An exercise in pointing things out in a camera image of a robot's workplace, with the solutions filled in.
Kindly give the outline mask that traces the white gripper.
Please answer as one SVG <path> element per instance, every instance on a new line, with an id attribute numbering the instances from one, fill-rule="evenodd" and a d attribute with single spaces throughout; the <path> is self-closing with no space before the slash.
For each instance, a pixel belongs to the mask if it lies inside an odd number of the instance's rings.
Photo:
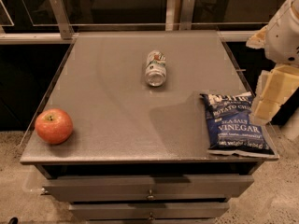
<path id="1" fill-rule="evenodd" d="M 264 48 L 266 58 L 277 63 L 261 72 L 249 115 L 251 123 L 265 125 L 299 88 L 299 0 L 286 0 L 246 46 Z"/>

